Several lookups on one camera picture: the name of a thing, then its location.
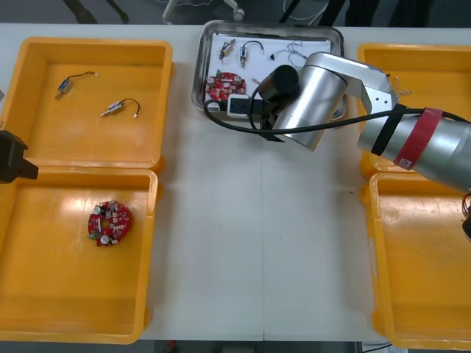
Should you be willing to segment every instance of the white table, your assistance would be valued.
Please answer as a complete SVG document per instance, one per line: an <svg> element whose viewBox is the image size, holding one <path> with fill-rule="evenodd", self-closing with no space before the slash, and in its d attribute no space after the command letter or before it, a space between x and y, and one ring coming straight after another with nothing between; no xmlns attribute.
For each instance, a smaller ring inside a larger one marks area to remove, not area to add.
<svg viewBox="0 0 471 353"><path fill-rule="evenodd" d="M383 340L370 324L358 127L326 131L308 153L213 124L191 103L200 29L0 24L0 89L29 36L167 40L176 74L142 338ZM351 58L362 42L471 45L470 29L340 30Z"/></svg>

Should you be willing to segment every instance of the electronic part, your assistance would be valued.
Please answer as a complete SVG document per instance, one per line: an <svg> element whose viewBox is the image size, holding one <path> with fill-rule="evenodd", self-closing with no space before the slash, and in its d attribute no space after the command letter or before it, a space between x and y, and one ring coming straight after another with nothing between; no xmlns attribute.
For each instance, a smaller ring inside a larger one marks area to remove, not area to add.
<svg viewBox="0 0 471 353"><path fill-rule="evenodd" d="M219 52L219 59L222 60L224 57L229 55L230 50L234 46L234 43L236 42L235 39L232 39L230 42L224 42L222 45L221 51Z"/></svg>
<svg viewBox="0 0 471 353"><path fill-rule="evenodd" d="M117 111L121 110L123 107L124 107L124 103L125 101L133 101L135 102L137 105L138 105L138 109L136 110L135 114L134 114L134 118L137 118L138 115L139 115L139 112L141 111L141 105L139 104L138 101L136 101L135 99L133 98L125 98L123 99L122 101L117 101L116 103L113 103L112 105L110 105L108 107L108 109L103 112L100 116L106 116L106 115L109 115L109 114L114 114L116 113Z"/></svg>
<svg viewBox="0 0 471 353"><path fill-rule="evenodd" d="M253 115L262 115L265 109L265 101L255 99L253 105ZM227 116L231 118L247 118L249 112L249 96L247 94L231 94L227 102Z"/></svg>
<svg viewBox="0 0 471 353"><path fill-rule="evenodd" d="M132 213L127 207L114 200L104 202L94 207L88 219L88 239L99 247L116 245L131 226Z"/></svg>
<svg viewBox="0 0 471 353"><path fill-rule="evenodd" d="M81 76L89 75L89 74L93 74L96 77L99 76L98 73L96 73L95 71L86 71L83 74L71 75L71 76L67 77L66 79L64 79L62 81L62 83L60 84L59 88L57 89L56 99L59 99L62 95L66 94L67 92L70 91L70 89L72 87L71 79L73 79L75 77L81 77Z"/></svg>
<svg viewBox="0 0 471 353"><path fill-rule="evenodd" d="M306 57L303 53L299 53L297 50L296 50L296 46L299 46L299 47L302 47L302 40L293 40L292 42L290 42L290 44L288 44L286 46L285 49L281 49L279 51L277 51L276 53L273 53L273 54L270 54L270 60L275 60L276 56L279 54L279 53L288 53L288 60L289 62L291 63L291 65L296 68L297 70L300 70L302 68L302 66L300 65L296 65L294 62L293 62L293 55L297 56L297 57L300 57L302 58L305 62L306 60L308 59L308 57Z"/></svg>
<svg viewBox="0 0 471 353"><path fill-rule="evenodd" d="M242 68L245 67L245 62L247 61L247 54L248 54L248 49L245 46L247 44L251 44L251 43L256 43L260 46L261 54L263 54L265 52L265 49L263 48L263 44L261 42L259 42L258 40L249 40L249 41L245 42L244 45L241 46L241 51L240 51L240 54L239 54L239 60L241 62L241 67Z"/></svg>
<svg viewBox="0 0 471 353"><path fill-rule="evenodd" d="M205 91L211 99L227 100L230 94L245 94L247 85L239 75L218 70L206 80Z"/></svg>

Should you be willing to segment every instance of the red circuit board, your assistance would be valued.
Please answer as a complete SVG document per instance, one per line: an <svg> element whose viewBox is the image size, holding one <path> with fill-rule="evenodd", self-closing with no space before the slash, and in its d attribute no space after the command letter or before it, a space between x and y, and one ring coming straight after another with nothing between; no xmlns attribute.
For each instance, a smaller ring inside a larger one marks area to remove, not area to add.
<svg viewBox="0 0 471 353"><path fill-rule="evenodd" d="M99 234L96 246L112 246L118 244L132 226L131 211L116 201L108 201L97 205L102 211L92 213L88 219L88 234ZM103 244L102 237L106 236L108 243Z"/></svg>
<svg viewBox="0 0 471 353"><path fill-rule="evenodd" d="M240 79L240 82L236 84L236 77ZM209 84L210 79L213 79L214 82L212 87ZM221 72L219 77L209 76L206 80L206 93L210 95L211 99L216 99L218 101L228 100L230 94L245 94L247 91L247 86L245 80L242 79L237 74L232 74L230 72Z"/></svg>

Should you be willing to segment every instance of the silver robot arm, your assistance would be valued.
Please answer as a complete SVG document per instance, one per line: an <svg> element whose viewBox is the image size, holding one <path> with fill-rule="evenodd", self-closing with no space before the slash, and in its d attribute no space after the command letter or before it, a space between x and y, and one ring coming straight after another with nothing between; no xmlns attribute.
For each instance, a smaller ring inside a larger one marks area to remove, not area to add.
<svg viewBox="0 0 471 353"><path fill-rule="evenodd" d="M273 129L327 123L341 97L359 98L370 113L391 110L397 103L387 75L372 66L328 53L312 54L300 70L300 93L280 112ZM405 115L380 154L395 160L419 116ZM357 146L371 151L388 117L367 121ZM313 151L322 131L281 135ZM427 147L412 168L424 177L471 191L471 124L441 119Z"/></svg>

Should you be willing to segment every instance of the red label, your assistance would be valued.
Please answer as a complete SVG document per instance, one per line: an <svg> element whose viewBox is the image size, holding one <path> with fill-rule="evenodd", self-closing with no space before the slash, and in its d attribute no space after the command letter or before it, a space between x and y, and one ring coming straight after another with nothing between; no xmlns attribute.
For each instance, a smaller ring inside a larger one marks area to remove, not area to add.
<svg viewBox="0 0 471 353"><path fill-rule="evenodd" d="M401 148L394 160L398 167L410 171L427 147L437 125L442 118L443 110L425 108L425 111L417 120L406 143Z"/></svg>

